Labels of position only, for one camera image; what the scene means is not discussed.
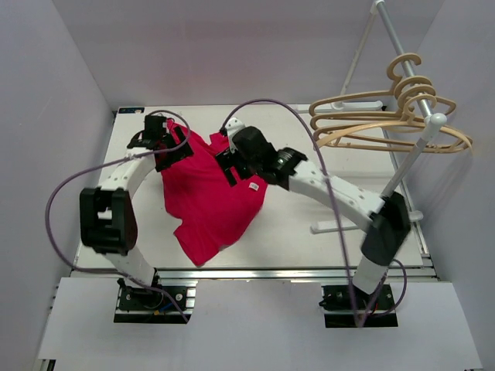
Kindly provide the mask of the beige hanger middle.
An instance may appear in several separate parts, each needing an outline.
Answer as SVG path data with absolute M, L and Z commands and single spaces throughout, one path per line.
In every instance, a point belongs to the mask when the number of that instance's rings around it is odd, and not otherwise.
M 428 77 L 415 76 L 406 77 L 405 83 L 411 83 L 402 89 L 398 95 L 392 95 L 397 101 L 398 108 L 396 111 L 351 111 L 351 112 L 332 112 L 329 114 L 310 114 L 310 126 L 316 130 L 318 120 L 343 120 L 343 121 L 405 121 L 408 124 L 412 122 L 423 122 L 424 119 L 415 114 L 413 103 L 426 99 L 431 107 L 436 104 L 444 104 L 448 110 L 444 113 L 449 116 L 456 109 L 456 102 L 448 98 L 437 95 L 432 82 Z

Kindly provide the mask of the beige hanger rear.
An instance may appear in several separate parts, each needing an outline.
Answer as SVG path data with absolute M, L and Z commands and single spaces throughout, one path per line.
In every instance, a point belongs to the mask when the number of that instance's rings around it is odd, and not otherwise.
M 335 97 L 325 98 L 317 100 L 309 105 L 308 111 L 314 116 L 317 113 L 326 113 L 327 110 L 321 109 L 320 106 L 324 106 L 325 109 L 329 109 L 329 112 L 341 112 L 341 111 L 362 111 L 363 102 L 357 101 L 361 98 L 368 97 L 391 97 L 392 95 L 398 95 L 402 92 L 402 89 L 411 85 L 411 83 L 405 83 L 406 77 L 396 74 L 394 69 L 397 65 L 403 65 L 404 63 L 412 63 L 415 66 L 422 64 L 422 58 L 417 53 L 403 53 L 394 58 L 386 69 L 387 78 L 391 81 L 391 87 L 388 90 L 372 90 L 355 94 L 346 94 L 346 88 L 343 87 L 341 94 Z

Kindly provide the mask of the red t shirt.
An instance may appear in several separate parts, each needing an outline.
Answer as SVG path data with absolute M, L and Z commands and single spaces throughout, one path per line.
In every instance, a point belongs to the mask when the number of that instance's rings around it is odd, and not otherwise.
M 201 267 L 236 243 L 260 212 L 268 188 L 257 175 L 229 185 L 214 156 L 229 147 L 220 133 L 206 142 L 193 132 L 193 155 L 161 172 L 165 208 L 181 220 L 174 235 L 191 262 Z

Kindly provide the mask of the blue label sticker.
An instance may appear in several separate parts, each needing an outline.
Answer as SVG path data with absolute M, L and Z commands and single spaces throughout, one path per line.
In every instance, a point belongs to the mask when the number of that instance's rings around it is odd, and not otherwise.
M 144 111 L 143 107 L 120 107 L 118 114 L 143 114 Z

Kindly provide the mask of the aluminium table rail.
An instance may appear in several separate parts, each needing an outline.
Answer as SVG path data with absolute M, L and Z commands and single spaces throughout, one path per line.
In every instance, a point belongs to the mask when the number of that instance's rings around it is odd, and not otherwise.
M 170 271 L 158 271 L 161 279 L 166 280 L 194 280 L 194 279 L 340 279 L 347 278 L 347 273 L 344 269 L 281 269 L 281 270 L 170 270 Z M 437 274 L 434 268 L 430 266 L 426 267 L 410 267 L 406 268 L 407 278 L 436 278 Z M 74 272 L 72 277 L 83 277 L 84 273 Z M 103 270 L 92 273 L 91 275 L 96 277 L 118 277 L 115 272 L 103 272 Z M 394 265 L 388 271 L 389 278 L 401 278 L 403 272 L 401 268 Z

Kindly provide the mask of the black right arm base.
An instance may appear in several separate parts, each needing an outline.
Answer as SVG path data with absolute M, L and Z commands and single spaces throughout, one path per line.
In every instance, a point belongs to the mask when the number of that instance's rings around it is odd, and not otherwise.
M 323 298 L 319 302 L 323 310 L 326 328 L 355 328 L 350 293 L 347 285 L 327 285 L 322 287 Z M 398 318 L 391 286 L 381 289 L 376 304 L 369 311 L 364 328 L 397 328 Z

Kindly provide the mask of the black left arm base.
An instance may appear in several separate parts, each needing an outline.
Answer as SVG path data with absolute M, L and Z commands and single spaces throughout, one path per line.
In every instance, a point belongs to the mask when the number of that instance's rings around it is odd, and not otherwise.
M 186 321 L 172 301 L 162 293 L 131 286 L 124 278 L 117 280 L 118 298 L 114 311 L 117 324 L 181 324 Z M 196 289 L 192 286 L 158 285 L 175 300 L 184 316 L 190 319 L 193 312 Z

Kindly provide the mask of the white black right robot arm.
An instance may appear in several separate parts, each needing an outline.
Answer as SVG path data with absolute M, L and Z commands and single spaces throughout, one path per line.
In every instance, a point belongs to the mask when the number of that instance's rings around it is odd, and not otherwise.
M 364 231 L 362 258 L 349 289 L 350 301 L 367 308 L 377 299 L 377 286 L 411 231 L 403 195 L 367 191 L 333 175 L 324 174 L 307 156 L 293 148 L 275 149 L 261 131 L 235 117 L 220 129 L 227 149 L 215 159 L 228 183 L 256 175 L 271 186 L 306 196 Z

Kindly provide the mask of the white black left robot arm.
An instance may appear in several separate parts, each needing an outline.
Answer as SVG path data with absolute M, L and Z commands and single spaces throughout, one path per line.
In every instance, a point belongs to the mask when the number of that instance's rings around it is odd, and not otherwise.
M 94 188 L 80 192 L 80 237 L 128 280 L 141 284 L 137 299 L 146 308 L 162 303 L 163 289 L 153 283 L 156 269 L 137 247 L 138 224 L 132 198 L 151 172 L 160 173 L 193 155 L 191 130 L 178 126 L 171 111 L 145 115 L 144 128 L 127 145 L 123 162 Z

